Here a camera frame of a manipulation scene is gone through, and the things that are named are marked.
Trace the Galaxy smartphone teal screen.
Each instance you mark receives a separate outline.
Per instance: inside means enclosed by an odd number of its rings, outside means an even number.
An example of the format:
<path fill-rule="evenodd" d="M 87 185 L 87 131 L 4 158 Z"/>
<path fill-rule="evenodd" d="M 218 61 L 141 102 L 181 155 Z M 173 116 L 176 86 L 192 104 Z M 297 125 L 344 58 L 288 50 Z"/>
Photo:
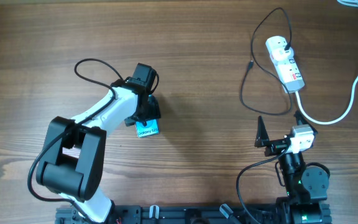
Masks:
<path fill-rule="evenodd" d="M 149 120 L 145 124 L 136 122 L 135 126 L 139 138 L 156 135 L 160 132 L 157 119 Z"/>

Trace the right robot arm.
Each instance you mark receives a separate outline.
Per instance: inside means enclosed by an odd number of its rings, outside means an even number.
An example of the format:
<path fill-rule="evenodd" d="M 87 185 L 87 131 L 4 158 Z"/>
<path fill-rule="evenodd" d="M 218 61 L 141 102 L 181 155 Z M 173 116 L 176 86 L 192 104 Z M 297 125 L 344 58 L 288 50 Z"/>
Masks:
<path fill-rule="evenodd" d="M 329 169 L 318 163 L 304 161 L 302 152 L 313 147 L 317 130 L 297 111 L 296 125 L 281 139 L 271 140 L 263 118 L 258 117 L 255 147 L 263 147 L 265 156 L 278 156 L 275 170 L 286 197 L 276 199 L 278 223 L 331 223 L 328 204 Z"/>

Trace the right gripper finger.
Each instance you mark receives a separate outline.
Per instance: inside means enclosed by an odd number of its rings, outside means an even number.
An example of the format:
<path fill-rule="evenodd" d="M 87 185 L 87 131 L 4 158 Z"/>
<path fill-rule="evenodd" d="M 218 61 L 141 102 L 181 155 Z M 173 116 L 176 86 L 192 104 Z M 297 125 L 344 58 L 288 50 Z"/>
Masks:
<path fill-rule="evenodd" d="M 266 147 L 270 145 L 269 135 L 265 128 L 263 117 L 259 116 L 257 119 L 257 133 L 255 137 L 255 147 Z"/>
<path fill-rule="evenodd" d="M 294 117 L 296 119 L 297 125 L 308 125 L 312 129 L 313 134 L 318 133 L 317 130 L 305 119 L 302 113 L 299 112 L 298 110 L 295 111 Z"/>

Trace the white power strip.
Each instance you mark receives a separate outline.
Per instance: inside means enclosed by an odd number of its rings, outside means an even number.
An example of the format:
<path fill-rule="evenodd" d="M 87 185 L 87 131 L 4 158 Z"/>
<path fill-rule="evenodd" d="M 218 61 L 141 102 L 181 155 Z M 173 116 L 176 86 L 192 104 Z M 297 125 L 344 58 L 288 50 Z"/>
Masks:
<path fill-rule="evenodd" d="M 279 47 L 285 48 L 287 46 L 287 41 L 282 36 L 273 36 L 266 40 L 265 45 L 270 56 L 271 50 Z M 294 56 L 284 60 L 281 63 L 272 62 L 280 81 L 283 83 L 283 89 L 285 90 L 285 93 L 294 93 L 302 89 L 305 85 L 303 77 L 300 73 L 300 69 L 295 62 Z"/>

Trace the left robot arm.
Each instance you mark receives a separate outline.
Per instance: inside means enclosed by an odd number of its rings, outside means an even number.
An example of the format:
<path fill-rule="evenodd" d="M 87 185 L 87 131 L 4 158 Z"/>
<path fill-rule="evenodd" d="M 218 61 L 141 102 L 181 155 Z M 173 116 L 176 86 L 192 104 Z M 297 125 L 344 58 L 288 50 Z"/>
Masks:
<path fill-rule="evenodd" d="M 57 116 L 47 129 L 44 146 L 30 167 L 27 187 L 39 200 L 32 182 L 58 194 L 69 207 L 57 209 L 56 223 L 122 223 L 125 210 L 103 194 L 107 137 L 121 124 L 146 128 L 160 119 L 153 92 L 158 73 L 138 63 L 134 74 L 107 85 L 108 93 L 90 109 L 70 119 Z"/>

